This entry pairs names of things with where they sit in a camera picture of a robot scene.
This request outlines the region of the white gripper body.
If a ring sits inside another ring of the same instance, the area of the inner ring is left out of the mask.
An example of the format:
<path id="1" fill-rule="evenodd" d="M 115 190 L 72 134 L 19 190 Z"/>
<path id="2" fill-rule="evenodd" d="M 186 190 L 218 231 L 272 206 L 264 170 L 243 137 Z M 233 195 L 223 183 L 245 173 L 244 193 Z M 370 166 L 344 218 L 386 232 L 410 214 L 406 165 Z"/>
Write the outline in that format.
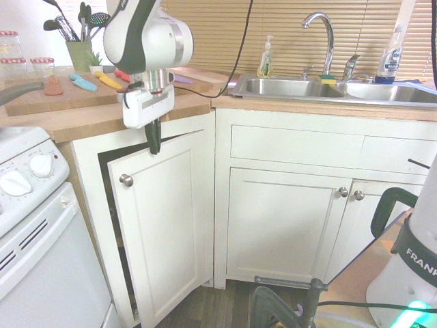
<path id="1" fill-rule="evenodd" d="M 127 92 L 122 98 L 124 125 L 139 129 L 173 110 L 174 105 L 175 90 L 172 85 L 155 95 L 142 89 Z"/>

